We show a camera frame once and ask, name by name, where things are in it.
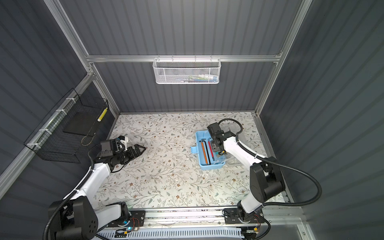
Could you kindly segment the black hex key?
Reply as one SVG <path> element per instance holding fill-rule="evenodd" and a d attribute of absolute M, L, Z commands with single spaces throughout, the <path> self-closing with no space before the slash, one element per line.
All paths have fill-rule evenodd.
<path fill-rule="evenodd" d="M 206 151 L 206 155 L 207 155 L 207 159 L 208 159 L 208 165 L 207 166 L 210 166 L 211 165 L 211 157 L 210 157 L 210 154 L 209 154 L 208 142 L 207 142 L 207 139 L 204 139 L 204 138 L 203 139 L 199 139 L 198 140 L 198 144 L 197 144 L 198 151 L 199 151 L 198 156 L 199 156 L 200 165 L 206 166 L 204 155 L 203 155 L 203 151 L 202 151 L 201 141 L 205 145 L 205 151 Z"/>

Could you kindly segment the light blue plastic tool box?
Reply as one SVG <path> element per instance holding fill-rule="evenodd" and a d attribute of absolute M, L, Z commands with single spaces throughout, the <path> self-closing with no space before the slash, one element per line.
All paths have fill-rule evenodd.
<path fill-rule="evenodd" d="M 227 153 L 219 155 L 219 149 L 214 145 L 209 131 L 197 131 L 195 133 L 196 144 L 191 147 L 191 153 L 198 158 L 201 170 L 217 170 L 224 166 L 243 167 L 244 165 L 233 155 Z"/>

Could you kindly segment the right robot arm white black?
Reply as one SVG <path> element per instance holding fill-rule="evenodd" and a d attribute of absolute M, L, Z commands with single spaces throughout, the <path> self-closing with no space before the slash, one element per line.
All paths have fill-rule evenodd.
<path fill-rule="evenodd" d="M 224 132 L 220 126 L 222 122 L 231 121 L 239 125 L 237 133 Z M 209 134 L 213 146 L 218 150 L 219 155 L 231 154 L 239 160 L 250 175 L 250 193 L 247 194 L 237 205 L 237 216 L 240 221 L 247 221 L 251 214 L 257 213 L 267 206 L 302 207 L 318 201 L 323 193 L 319 181 L 310 174 L 297 168 L 283 165 L 277 162 L 274 157 L 265 157 L 253 151 L 240 141 L 240 133 L 244 128 L 240 122 L 234 119 L 223 119 L 219 122 L 208 125 Z M 309 200 L 294 203 L 269 202 L 268 200 L 286 190 L 281 169 L 294 171 L 314 183 L 317 192 Z"/>

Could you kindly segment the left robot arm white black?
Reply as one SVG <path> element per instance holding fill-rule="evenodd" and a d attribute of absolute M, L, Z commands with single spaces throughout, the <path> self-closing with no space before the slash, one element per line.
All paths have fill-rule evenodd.
<path fill-rule="evenodd" d="M 96 194 L 104 180 L 115 172 L 117 165 L 126 166 L 140 157 L 146 147 L 135 144 L 128 146 L 124 136 L 100 142 L 91 165 L 74 189 L 61 201 L 49 207 L 49 219 L 43 230 L 44 240 L 91 240 L 99 238 L 99 231 L 108 225 L 124 228 L 127 232 L 136 230 L 140 221 L 133 217 L 125 202 L 106 205 L 95 210 L 90 199 Z"/>

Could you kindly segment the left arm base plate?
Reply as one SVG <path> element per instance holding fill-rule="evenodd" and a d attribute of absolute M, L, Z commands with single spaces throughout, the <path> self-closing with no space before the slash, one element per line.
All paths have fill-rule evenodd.
<path fill-rule="evenodd" d="M 130 211 L 130 216 L 125 219 L 115 220 L 108 224 L 109 227 L 121 228 L 139 228 L 144 226 L 146 212 L 145 211 Z"/>

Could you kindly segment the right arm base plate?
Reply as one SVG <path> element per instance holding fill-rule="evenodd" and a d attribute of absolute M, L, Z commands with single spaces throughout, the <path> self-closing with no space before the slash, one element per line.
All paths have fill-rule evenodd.
<path fill-rule="evenodd" d="M 225 223 L 228 225 L 235 224 L 255 224 L 259 225 L 265 222 L 261 216 L 262 212 L 245 213 L 243 210 L 238 208 L 225 208 L 222 210 Z"/>

